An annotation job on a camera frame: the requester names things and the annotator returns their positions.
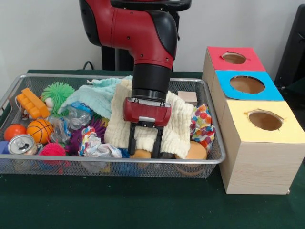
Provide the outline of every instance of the wire mesh basket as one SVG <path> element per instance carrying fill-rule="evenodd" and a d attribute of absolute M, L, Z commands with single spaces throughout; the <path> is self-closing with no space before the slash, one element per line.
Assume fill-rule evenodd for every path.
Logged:
<path fill-rule="evenodd" d="M 21 112 L 15 104 L 15 97 L 21 93 L 22 89 L 28 87 L 36 95 L 41 95 L 43 89 L 54 82 L 68 83 L 77 90 L 86 84 L 87 80 L 106 78 L 110 78 L 110 76 L 26 74 L 16 78 L 0 101 L 0 140 L 3 141 L 4 131 L 9 125 L 19 124 L 22 120 Z M 208 104 L 216 136 L 206 160 L 0 154 L 0 173 L 207 178 L 215 166 L 225 158 L 224 144 L 208 86 L 199 79 L 171 79 L 169 90 L 176 94 L 178 91 L 196 92 L 198 104 Z"/>

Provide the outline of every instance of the polka dot fabric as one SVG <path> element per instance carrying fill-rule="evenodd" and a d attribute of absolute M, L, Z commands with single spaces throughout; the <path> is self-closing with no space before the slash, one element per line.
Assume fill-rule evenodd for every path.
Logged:
<path fill-rule="evenodd" d="M 215 127 L 212 125 L 211 115 L 207 105 L 195 107 L 190 126 L 191 139 L 203 145 L 209 153 L 215 139 Z"/>

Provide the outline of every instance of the white wall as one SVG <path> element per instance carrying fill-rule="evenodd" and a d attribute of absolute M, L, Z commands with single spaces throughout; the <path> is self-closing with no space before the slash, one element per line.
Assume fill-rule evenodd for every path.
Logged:
<path fill-rule="evenodd" d="M 274 78 L 302 0 L 193 0 L 181 12 L 175 71 L 202 71 L 205 48 L 253 46 Z M 28 69 L 101 68 L 77 0 L 0 0 L 0 96 Z"/>

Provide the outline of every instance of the cream knit cloth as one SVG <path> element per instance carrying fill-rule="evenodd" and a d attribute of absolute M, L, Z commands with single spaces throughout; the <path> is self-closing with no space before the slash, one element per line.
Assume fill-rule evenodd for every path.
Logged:
<path fill-rule="evenodd" d="M 122 80 L 116 87 L 111 102 L 112 114 L 105 132 L 105 142 L 117 148 L 128 148 L 130 123 L 123 119 L 123 102 L 132 94 L 132 81 Z M 190 149 L 190 124 L 194 106 L 186 104 L 174 93 L 168 92 L 166 101 L 172 106 L 171 118 L 164 127 L 161 152 L 176 154 L 185 158 Z M 134 138 L 136 149 L 153 150 L 157 130 L 146 127 L 136 127 Z"/>

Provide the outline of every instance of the circular hole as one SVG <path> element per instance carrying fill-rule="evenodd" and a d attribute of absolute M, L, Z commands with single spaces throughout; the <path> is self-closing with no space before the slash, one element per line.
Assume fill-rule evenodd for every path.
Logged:
<path fill-rule="evenodd" d="M 281 118 L 268 111 L 255 111 L 249 115 L 251 123 L 263 130 L 278 130 L 282 126 Z"/>
<path fill-rule="evenodd" d="M 240 92 L 257 94 L 265 89 L 263 82 L 251 76 L 237 76 L 230 80 L 230 85 Z"/>
<path fill-rule="evenodd" d="M 243 55 L 234 52 L 226 52 L 223 55 L 223 59 L 226 62 L 233 64 L 242 64 L 245 63 L 247 60 Z"/>

